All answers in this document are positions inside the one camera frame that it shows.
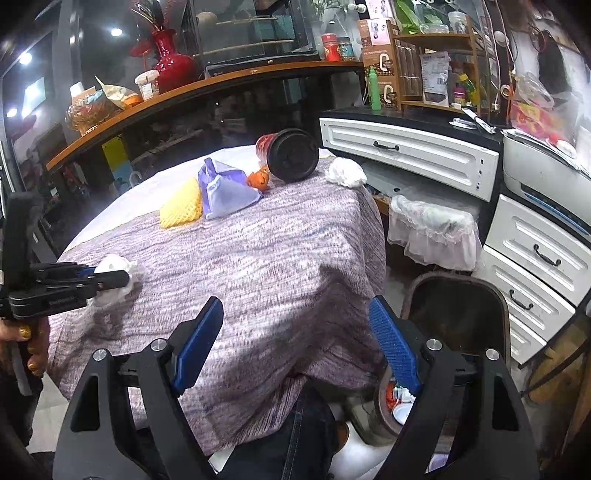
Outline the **person left hand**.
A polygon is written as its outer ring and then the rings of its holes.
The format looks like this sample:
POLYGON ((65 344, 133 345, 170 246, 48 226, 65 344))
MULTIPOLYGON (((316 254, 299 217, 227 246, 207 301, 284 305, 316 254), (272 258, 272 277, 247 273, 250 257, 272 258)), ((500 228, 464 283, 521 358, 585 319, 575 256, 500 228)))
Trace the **person left hand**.
POLYGON ((9 359, 8 343, 24 344, 28 351, 27 369, 41 378, 48 365, 50 325, 47 317, 23 323, 2 318, 1 324, 1 368, 13 372, 9 359))

